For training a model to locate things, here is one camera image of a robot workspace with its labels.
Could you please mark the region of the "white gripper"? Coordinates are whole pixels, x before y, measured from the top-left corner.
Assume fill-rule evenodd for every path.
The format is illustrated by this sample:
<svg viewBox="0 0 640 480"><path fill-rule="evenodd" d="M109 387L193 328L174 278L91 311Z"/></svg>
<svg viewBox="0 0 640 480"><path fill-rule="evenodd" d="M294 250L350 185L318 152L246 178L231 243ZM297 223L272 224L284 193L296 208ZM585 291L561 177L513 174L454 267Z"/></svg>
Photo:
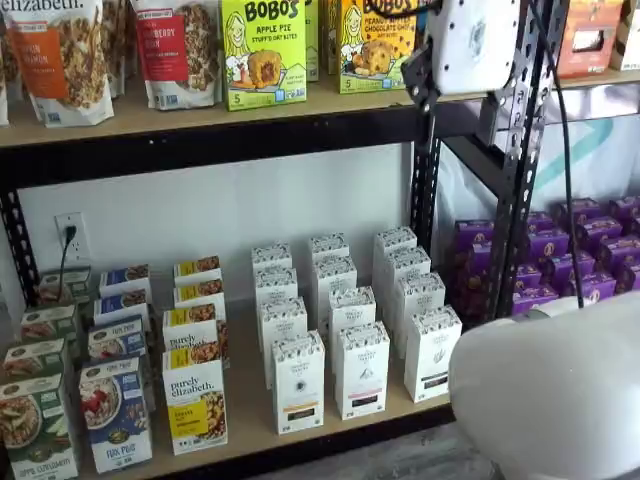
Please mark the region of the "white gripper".
<svg viewBox="0 0 640 480"><path fill-rule="evenodd" d="M414 13L430 13L432 46L415 50L401 73L423 115L433 112L441 93L489 92L507 83L517 42L518 1L418 0Z"/></svg>

